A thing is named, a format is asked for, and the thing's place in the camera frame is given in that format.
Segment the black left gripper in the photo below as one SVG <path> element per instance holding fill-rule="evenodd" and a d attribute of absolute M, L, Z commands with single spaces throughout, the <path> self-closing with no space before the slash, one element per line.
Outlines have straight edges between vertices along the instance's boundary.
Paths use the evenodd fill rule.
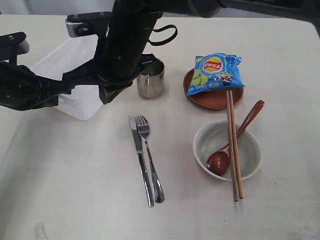
<path fill-rule="evenodd" d="M 62 80 L 36 75 L 25 65 L 0 63 L 0 105 L 17 111 L 56 107 Z M 53 96 L 41 101 L 41 94 Z"/>

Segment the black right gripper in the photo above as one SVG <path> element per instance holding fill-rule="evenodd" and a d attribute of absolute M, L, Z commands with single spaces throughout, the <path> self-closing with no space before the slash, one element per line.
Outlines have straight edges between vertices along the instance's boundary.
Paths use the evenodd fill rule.
<path fill-rule="evenodd" d="M 62 75 L 61 94 L 71 94 L 76 86 L 98 86 L 99 98 L 106 105 L 122 91 L 132 86 L 132 82 L 144 70 L 155 62 L 153 54 L 142 54 L 132 75 L 120 78 L 108 75 L 109 72 L 98 71 L 94 59 Z"/>

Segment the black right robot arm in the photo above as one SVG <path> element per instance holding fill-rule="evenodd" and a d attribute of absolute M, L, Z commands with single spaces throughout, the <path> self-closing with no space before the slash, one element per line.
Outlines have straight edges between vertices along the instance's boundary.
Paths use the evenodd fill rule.
<path fill-rule="evenodd" d="M 71 37 L 96 35 L 93 59 L 62 76 L 60 94 L 70 94 L 78 85 L 97 85 L 104 104 L 156 60 L 144 49 L 163 13 L 211 18 L 222 8 L 256 12 L 310 22 L 320 26 L 317 0 L 117 0 L 110 12 L 69 15 L 66 18 Z"/>

